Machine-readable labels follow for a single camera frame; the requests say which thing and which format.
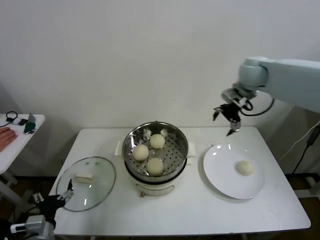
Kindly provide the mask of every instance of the white table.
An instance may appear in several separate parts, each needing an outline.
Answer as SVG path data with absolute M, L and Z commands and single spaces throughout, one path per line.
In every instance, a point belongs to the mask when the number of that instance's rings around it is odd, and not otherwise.
M 253 233 L 309 228 L 310 220 L 258 130 L 242 127 L 225 137 L 226 127 L 181 128 L 195 143 L 196 157 L 181 174 L 181 183 L 168 195 L 141 198 L 123 160 L 115 156 L 118 141 L 129 128 L 83 129 L 77 136 L 50 192 L 74 162 L 92 156 L 109 159 L 116 169 L 110 195 L 83 212 L 58 209 L 56 235 L 166 236 Z M 265 174 L 265 185 L 253 199 L 222 195 L 204 178 L 203 155 L 211 145 L 240 144 L 250 149 Z
M 18 116 L 19 118 L 23 119 L 29 118 L 29 114 L 19 114 Z M 34 114 L 34 117 L 35 128 L 39 129 L 46 118 L 44 115 L 41 114 Z M 6 123 L 6 115 L 0 114 L 0 126 Z M 0 152 L 0 175 L 8 181 L 7 184 L 4 184 L 0 181 L 0 192 L 17 207 L 23 210 L 28 207 L 28 203 L 10 189 L 10 185 L 17 184 L 18 181 L 12 176 L 8 168 L 19 155 L 19 153 L 22 151 L 22 149 L 26 146 L 29 140 L 34 136 L 35 133 L 28 135 L 24 134 L 25 125 L 19 126 L 9 124 L 6 127 L 9 127 L 12 130 L 14 130 L 18 137 L 2 152 Z

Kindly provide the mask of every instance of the cable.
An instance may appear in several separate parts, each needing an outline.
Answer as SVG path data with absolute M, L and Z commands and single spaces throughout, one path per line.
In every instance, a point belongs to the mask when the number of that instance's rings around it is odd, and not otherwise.
M 275 103 L 275 99 L 272 98 L 272 101 L 271 101 L 271 103 L 270 103 L 270 106 L 268 106 L 267 109 L 264 110 L 264 111 L 262 111 L 262 112 L 255 113 L 255 114 L 246 114 L 246 113 L 244 113 L 244 112 L 240 109 L 240 113 L 242 113 L 242 115 L 247 116 L 247 117 L 259 116 L 259 115 L 262 115 L 262 114 L 268 112 L 268 111 L 272 108 L 272 106 L 274 105 L 274 103 Z
M 307 151 L 307 149 L 308 149 L 309 147 L 310 147 L 309 144 L 307 144 L 307 145 L 305 146 L 305 149 L 304 149 L 304 151 L 303 151 L 303 153 L 302 153 L 302 156 L 301 156 L 301 158 L 300 158 L 300 161 L 299 161 L 298 164 L 295 166 L 295 169 L 293 170 L 292 174 L 295 174 L 295 171 L 296 171 L 297 168 L 299 167 L 302 159 L 304 159 L 305 153 L 306 153 L 306 151 Z
M 3 127 L 5 127 L 5 126 L 9 125 L 9 124 L 12 123 L 14 120 L 16 120 L 16 118 L 18 117 L 18 113 L 17 113 L 16 111 L 8 111 L 8 112 L 5 114 L 5 117 L 6 117 L 6 118 L 9 118 L 9 116 L 8 116 L 9 114 L 15 114 L 15 117 L 14 117 L 11 121 L 7 122 L 6 124 L 1 125 L 0 128 L 3 128 Z
M 286 151 L 286 152 L 282 155 L 282 157 L 280 157 L 279 161 L 280 161 L 281 159 L 283 159 L 283 158 L 295 147 L 295 145 L 296 145 L 298 142 L 300 142 L 302 139 L 304 139 L 304 138 L 310 133 L 310 131 L 311 131 L 312 129 L 314 129 L 318 124 L 320 124 L 320 121 L 318 121 L 313 127 L 311 127 L 311 128 L 306 132 L 305 135 L 303 135 L 298 141 L 296 141 L 296 142 L 290 147 L 290 149 L 289 149 L 288 151 Z
M 13 206 L 13 224 L 16 224 L 16 214 L 15 214 L 15 210 L 16 210 L 16 206 L 12 203 Z
M 30 211 L 32 211 L 33 209 L 36 209 L 36 208 L 37 208 L 36 206 L 29 208 L 29 209 L 25 212 L 25 214 L 27 214 L 28 212 L 30 212 Z

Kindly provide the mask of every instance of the floor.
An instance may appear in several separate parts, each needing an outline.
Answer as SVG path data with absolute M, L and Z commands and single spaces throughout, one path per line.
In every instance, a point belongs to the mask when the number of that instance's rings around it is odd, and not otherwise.
M 43 196 L 47 196 L 54 184 L 54 178 L 37 178 L 37 179 L 19 179 L 17 185 L 11 188 L 20 196 L 26 189 L 34 189 Z M 292 178 L 290 184 L 295 190 L 304 189 L 308 186 L 302 178 Z M 302 206 L 311 220 L 311 227 L 305 230 L 285 231 L 280 233 L 258 233 L 248 234 L 248 240 L 319 240 L 320 239 L 320 202 L 317 198 L 300 199 Z M 0 219 L 8 220 L 13 213 L 13 205 L 2 198 L 0 200 Z M 26 215 L 16 219 L 16 223 L 25 221 Z M 71 237 L 72 240 L 90 240 L 89 237 Z M 97 237 L 97 240 L 132 240 L 131 237 Z M 176 236 L 176 237 L 135 237 L 134 240 L 241 240 L 242 236 L 235 235 L 216 235 L 216 236 Z

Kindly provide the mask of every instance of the white wall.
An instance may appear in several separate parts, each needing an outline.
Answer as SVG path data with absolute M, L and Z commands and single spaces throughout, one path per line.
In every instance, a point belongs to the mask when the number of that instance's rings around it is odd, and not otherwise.
M 81 128 L 212 122 L 221 91 L 249 56 L 320 61 L 318 0 L 3 0 L 0 81 L 45 125 L 19 175 L 55 175 Z M 256 111 L 269 104 L 262 95 Z M 291 107 L 243 117 L 265 139 Z

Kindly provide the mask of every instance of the hand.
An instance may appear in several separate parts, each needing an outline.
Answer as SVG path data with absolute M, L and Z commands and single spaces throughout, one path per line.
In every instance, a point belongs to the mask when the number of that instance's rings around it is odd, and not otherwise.
M 18 136 L 9 127 L 0 128 L 0 152 L 12 143 Z

